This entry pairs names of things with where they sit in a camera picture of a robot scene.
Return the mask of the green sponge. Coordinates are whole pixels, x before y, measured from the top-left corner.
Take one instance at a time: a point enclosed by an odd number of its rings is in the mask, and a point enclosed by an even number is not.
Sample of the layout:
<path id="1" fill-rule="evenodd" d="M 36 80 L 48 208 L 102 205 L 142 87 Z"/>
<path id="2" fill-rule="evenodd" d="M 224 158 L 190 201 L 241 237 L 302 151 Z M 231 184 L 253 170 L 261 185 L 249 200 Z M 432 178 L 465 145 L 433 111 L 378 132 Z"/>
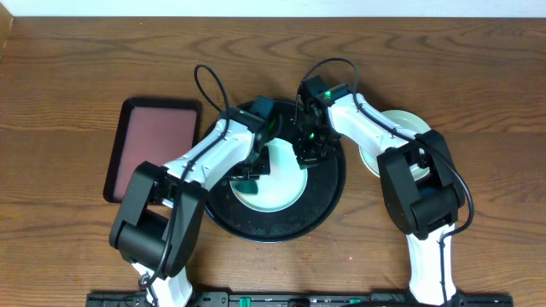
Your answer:
<path id="1" fill-rule="evenodd" d="M 258 184 L 254 179 L 232 181 L 231 186 L 239 194 L 256 195 L 258 193 Z"/>

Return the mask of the pale green plate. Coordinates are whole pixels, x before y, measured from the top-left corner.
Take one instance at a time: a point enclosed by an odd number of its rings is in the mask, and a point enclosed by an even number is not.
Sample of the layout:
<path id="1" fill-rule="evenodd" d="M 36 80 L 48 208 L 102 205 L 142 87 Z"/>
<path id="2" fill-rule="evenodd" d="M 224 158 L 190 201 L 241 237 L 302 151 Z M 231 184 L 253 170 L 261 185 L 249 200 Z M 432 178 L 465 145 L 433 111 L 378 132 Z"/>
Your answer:
<path id="1" fill-rule="evenodd" d="M 270 174 L 256 180 L 258 193 L 239 194 L 232 190 L 244 206 L 254 211 L 272 213 L 290 207 L 299 199 L 307 185 L 308 171 L 299 168 L 290 142 L 275 138 L 266 146 L 269 148 Z"/>

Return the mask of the light blue plate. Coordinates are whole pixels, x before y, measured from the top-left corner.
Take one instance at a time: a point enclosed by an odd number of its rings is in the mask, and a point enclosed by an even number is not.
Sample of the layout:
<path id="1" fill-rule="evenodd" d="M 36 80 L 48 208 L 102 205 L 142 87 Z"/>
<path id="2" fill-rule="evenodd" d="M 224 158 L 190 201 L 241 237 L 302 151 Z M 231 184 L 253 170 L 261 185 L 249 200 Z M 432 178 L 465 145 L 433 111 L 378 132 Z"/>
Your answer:
<path id="1" fill-rule="evenodd" d="M 397 125 L 401 125 L 402 127 L 413 130 L 415 132 L 424 133 L 431 130 L 430 126 L 423 119 L 407 111 L 387 110 L 382 112 L 382 114 Z M 376 177 L 379 177 L 380 173 L 378 171 L 376 157 L 370 155 L 362 147 L 359 148 L 359 153 L 364 165 L 368 168 L 368 170 Z M 410 167 L 410 171 L 414 180 L 418 181 L 423 177 L 427 176 L 430 172 L 430 169 L 428 167 L 421 168 L 417 164 L 413 164 Z"/>

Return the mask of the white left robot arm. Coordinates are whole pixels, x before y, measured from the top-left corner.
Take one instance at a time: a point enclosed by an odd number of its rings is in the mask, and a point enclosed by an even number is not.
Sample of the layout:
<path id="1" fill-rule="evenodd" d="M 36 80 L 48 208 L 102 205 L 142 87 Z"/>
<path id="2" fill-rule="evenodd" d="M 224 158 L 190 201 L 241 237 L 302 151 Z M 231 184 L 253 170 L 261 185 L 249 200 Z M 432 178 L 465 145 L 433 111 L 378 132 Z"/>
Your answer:
<path id="1" fill-rule="evenodd" d="M 185 266 L 196 246 L 209 190 L 267 143 L 270 111 L 231 108 L 183 156 L 134 171 L 109 243 L 139 273 L 151 306 L 184 306 L 193 288 Z"/>

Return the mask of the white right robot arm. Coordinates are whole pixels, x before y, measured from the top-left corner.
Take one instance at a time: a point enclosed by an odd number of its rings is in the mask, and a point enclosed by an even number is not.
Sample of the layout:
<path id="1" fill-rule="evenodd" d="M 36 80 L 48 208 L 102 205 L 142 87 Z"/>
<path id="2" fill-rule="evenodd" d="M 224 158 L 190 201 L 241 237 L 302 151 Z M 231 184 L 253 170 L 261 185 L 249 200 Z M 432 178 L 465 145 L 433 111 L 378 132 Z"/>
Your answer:
<path id="1" fill-rule="evenodd" d="M 472 197 L 444 137 L 396 124 L 348 84 L 330 88 L 311 78 L 301 83 L 297 97 L 304 104 L 295 114 L 299 164 L 315 165 L 334 155 L 342 136 L 372 156 L 387 213 L 408 241 L 410 293 L 421 304 L 451 306 L 456 288 L 450 239 L 460 233 L 458 211 Z"/>

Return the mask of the black round tray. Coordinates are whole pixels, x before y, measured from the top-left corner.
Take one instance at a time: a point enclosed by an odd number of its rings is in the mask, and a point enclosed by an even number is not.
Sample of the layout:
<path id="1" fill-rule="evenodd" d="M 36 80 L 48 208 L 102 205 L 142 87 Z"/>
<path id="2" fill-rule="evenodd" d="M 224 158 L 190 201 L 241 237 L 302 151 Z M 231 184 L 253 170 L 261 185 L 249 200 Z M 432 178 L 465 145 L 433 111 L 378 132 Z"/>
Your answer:
<path id="1" fill-rule="evenodd" d="M 284 121 L 281 132 L 270 141 L 281 138 L 293 145 L 294 104 L 275 101 Z M 246 102 L 239 108 L 248 111 L 251 104 L 252 101 Z M 234 195 L 232 181 L 223 178 L 210 190 L 206 211 L 220 227 L 246 240 L 277 243 L 306 235 L 326 220 L 340 200 L 346 181 L 343 148 L 341 156 L 306 170 L 308 181 L 304 193 L 284 210 L 265 213 L 244 206 Z"/>

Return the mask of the dark red rectangular tray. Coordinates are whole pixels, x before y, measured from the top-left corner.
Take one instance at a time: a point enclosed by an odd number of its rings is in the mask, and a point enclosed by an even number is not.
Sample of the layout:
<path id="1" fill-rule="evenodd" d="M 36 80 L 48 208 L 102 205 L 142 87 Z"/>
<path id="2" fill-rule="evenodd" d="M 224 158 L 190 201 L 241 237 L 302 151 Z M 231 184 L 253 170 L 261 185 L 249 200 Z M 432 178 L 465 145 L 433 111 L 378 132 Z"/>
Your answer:
<path id="1" fill-rule="evenodd" d="M 197 142 L 202 105 L 197 100 L 158 96 L 126 99 L 107 168 L 103 198 L 120 203 L 134 170 L 144 161 L 163 164 Z"/>

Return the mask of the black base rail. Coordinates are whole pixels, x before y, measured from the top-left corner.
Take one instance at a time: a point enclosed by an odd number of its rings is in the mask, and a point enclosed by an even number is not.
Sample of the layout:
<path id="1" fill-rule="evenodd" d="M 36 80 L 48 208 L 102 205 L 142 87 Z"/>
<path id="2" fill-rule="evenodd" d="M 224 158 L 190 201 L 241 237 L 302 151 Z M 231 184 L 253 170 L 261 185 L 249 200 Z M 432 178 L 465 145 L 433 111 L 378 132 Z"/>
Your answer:
<path id="1" fill-rule="evenodd" d="M 89 293 L 86 307 L 146 307 L 145 292 Z M 408 293 L 371 293 L 366 295 L 288 295 L 228 294 L 203 292 L 192 295 L 194 307 L 335 307 L 335 306 L 419 306 Z M 452 307 L 513 307 L 514 301 L 504 295 L 457 294 L 449 302 Z"/>

